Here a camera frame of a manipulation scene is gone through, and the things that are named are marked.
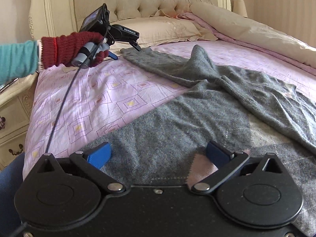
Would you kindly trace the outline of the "left hand red knit glove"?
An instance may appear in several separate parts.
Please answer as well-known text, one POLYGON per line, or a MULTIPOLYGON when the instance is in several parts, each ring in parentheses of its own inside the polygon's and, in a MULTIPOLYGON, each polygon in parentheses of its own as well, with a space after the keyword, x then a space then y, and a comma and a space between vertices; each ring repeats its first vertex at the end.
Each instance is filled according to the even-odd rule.
POLYGON ((79 50, 88 42, 98 44, 103 36, 96 32, 74 32, 68 36, 42 37, 41 63, 46 70, 52 66, 63 64, 71 66, 71 61, 77 56, 79 50))

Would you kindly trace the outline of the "teal sleeved left forearm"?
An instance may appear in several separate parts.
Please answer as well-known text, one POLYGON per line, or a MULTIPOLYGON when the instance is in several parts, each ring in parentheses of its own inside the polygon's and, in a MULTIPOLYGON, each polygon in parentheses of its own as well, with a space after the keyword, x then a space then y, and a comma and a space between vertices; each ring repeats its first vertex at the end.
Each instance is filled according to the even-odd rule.
POLYGON ((41 41, 1 44, 1 85, 43 69, 41 41))

